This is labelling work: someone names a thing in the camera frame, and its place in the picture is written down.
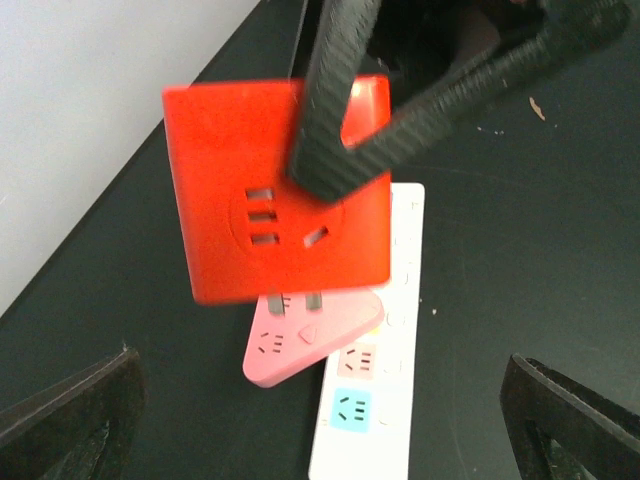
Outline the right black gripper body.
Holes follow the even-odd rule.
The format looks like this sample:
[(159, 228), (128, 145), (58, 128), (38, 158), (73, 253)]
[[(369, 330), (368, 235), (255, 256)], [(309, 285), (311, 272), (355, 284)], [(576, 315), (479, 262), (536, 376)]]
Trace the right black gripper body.
[(592, 1), (383, 1), (364, 58), (364, 76), (393, 95), (417, 95), (499, 60)]

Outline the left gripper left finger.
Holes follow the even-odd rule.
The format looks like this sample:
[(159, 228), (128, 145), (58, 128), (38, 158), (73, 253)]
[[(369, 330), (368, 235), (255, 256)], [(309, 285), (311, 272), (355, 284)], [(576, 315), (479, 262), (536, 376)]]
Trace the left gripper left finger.
[(120, 479), (146, 403), (123, 349), (1, 412), (3, 479)]

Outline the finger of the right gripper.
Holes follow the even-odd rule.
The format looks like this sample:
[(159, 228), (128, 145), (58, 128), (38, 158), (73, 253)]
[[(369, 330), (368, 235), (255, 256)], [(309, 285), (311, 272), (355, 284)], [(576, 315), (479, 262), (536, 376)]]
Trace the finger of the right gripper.
[(341, 139), (353, 82), (379, 1), (305, 1), (289, 75), (304, 81), (288, 173), (320, 200), (341, 200), (367, 182)]
[(347, 195), (391, 168), (425, 154), (456, 128), (499, 101), (618, 40), (633, 16), (631, 1), (547, 1), (543, 17), (501, 38), (430, 93), (422, 93), (364, 143), (349, 151)]

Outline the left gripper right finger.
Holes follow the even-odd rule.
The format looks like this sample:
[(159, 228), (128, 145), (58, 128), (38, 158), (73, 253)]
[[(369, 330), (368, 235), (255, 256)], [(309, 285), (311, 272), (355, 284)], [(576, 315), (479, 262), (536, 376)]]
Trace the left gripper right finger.
[(500, 405), (520, 477), (639, 477), (639, 416), (538, 360), (513, 354)]

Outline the red cube plug adapter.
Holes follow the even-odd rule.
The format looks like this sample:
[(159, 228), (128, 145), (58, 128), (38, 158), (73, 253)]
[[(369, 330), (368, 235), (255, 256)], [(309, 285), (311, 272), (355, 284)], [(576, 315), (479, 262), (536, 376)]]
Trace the red cube plug adapter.
[(164, 126), (192, 294), (201, 305), (375, 286), (391, 274), (391, 177), (335, 204), (287, 174), (299, 79), (173, 86)]

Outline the white power strip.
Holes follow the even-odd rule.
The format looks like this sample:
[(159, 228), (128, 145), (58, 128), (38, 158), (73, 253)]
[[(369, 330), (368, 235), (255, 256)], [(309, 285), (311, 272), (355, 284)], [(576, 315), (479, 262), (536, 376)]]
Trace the white power strip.
[(325, 364), (308, 476), (314, 480), (409, 476), (425, 188), (394, 183), (391, 278), (375, 289), (379, 327)]

